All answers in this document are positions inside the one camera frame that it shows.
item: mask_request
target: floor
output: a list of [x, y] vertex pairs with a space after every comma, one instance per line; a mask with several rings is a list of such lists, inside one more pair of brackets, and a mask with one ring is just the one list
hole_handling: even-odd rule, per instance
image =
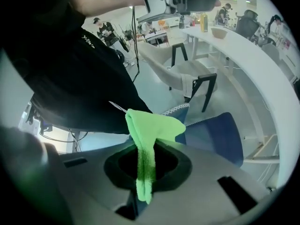
[[[179, 29], [171, 29], [168, 32], [170, 44], [176, 44], [185, 40]], [[189, 59], [192, 54], [192, 43], [185, 44], [187, 55]], [[199, 53], [205, 53], [210, 50], [206, 44], [201, 44], [198, 48]], [[177, 52], [176, 63], [183, 62], [182, 53]], [[213, 71], [214, 64], [207, 59], [200, 60], [206, 67]], [[183, 96], [179, 91], [169, 91], [168, 86], [160, 81], [156, 74], [151, 70], [149, 65], [141, 58], [140, 59], [140, 74], [138, 75], [135, 86], [138, 90], [140, 97], [145, 101], [147, 106], [154, 113], [162, 113], [176, 105], [184, 102]], [[165, 66], [169, 66], [171, 61], [167, 61]], [[262, 96], [260, 95], [257, 88], [246, 76], [246, 74], [235, 65], [233, 74], [235, 78], [240, 82], [244, 90], [249, 96], [250, 101], [253, 103], [256, 112], [262, 123], [262, 128], [265, 136], [271, 136], [275, 134], [275, 127], [272, 121], [272, 117], [268, 108], [264, 105]], [[127, 71], [131, 78], [134, 78], [137, 73], [137, 66], [128, 66]], [[228, 79], [222, 74], [217, 74], [217, 85], [218, 89], [212, 95], [209, 106], [205, 113], [201, 112], [204, 99], [195, 97], [190, 102], [190, 109], [187, 115], [186, 123], [191, 123], [205, 118], [217, 116], [224, 112], [230, 112], [237, 124], [239, 129], [240, 137], [243, 144], [244, 156], [250, 154], [257, 146], [258, 141], [255, 139], [255, 129], [251, 121], [250, 115], [246, 109], [246, 106], [242, 102], [235, 88], [231, 85]], [[128, 138], [127, 135], [112, 135], [103, 133], [88, 134], [86, 138], [81, 140], [82, 150], [94, 150], [107, 146], [113, 146], [120, 144]], [[272, 155], [275, 146], [277, 144], [277, 138], [275, 137], [270, 145], [262, 152], [262, 156]], [[260, 180], [261, 183], [268, 187], [276, 186], [276, 176], [278, 173], [278, 166], [272, 165], [268, 173], [263, 173], [268, 165], [255, 165], [247, 164], [241, 167], [244, 171], [248, 172], [253, 176], [254, 179]]]

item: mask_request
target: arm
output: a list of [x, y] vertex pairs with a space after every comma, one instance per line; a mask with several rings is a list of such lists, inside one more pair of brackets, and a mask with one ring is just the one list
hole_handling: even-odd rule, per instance
[[107, 22], [106, 25], [107, 25], [107, 27], [109, 29], [108, 35], [111, 35], [113, 33], [113, 31], [114, 31], [113, 26], [112, 26], [112, 24], [110, 22]]
[[119, 8], [144, 5], [144, 0], [70, 0], [70, 3], [75, 10], [91, 17]]

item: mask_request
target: black chair leg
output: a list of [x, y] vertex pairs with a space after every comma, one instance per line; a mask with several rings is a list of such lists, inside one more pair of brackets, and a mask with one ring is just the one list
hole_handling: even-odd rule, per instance
[[191, 99], [194, 97], [194, 95], [196, 94], [196, 92], [198, 91], [198, 89], [200, 88], [201, 84], [205, 81], [209, 81], [210, 83], [208, 85], [207, 93], [205, 95], [204, 106], [203, 106], [203, 109], [202, 109], [202, 112], [205, 112], [205, 110], [208, 106], [208, 103], [210, 101], [211, 95], [214, 91], [216, 80], [217, 80], [217, 74], [216, 73], [203, 75], [203, 76], [198, 76], [198, 79], [195, 80], [194, 84], [193, 84], [192, 96], [191, 96], [191, 98], [186, 97], [185, 102], [189, 103], [191, 101]]
[[187, 51], [186, 51], [186, 48], [185, 48], [184, 44], [183, 43], [175, 44], [175, 45], [172, 46], [172, 62], [171, 62], [171, 67], [173, 67], [175, 65], [176, 49], [179, 48], [179, 47], [181, 48], [184, 61], [188, 60], [188, 55], [187, 55]]
[[204, 101], [202, 112], [205, 112], [207, 105], [210, 101], [212, 92], [214, 91], [215, 84], [216, 84], [217, 74], [214, 73], [212, 75], [214, 75], [214, 76], [209, 80], [210, 83], [208, 85], [207, 93], [205, 95], [205, 101]]

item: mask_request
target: green cloth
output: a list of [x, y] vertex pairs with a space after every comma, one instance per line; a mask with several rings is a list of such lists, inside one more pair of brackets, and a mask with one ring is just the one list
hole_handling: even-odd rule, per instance
[[175, 137], [186, 130], [179, 120], [159, 114], [128, 109], [126, 122], [137, 149], [136, 190], [140, 201], [150, 203], [152, 183], [156, 180], [154, 143], [156, 139], [174, 142]]

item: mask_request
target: bottle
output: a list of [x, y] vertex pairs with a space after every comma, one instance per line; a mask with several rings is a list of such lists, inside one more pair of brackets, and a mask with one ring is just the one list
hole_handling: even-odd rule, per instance
[[202, 32], [208, 31], [208, 17], [206, 13], [202, 13], [200, 16], [200, 27]]

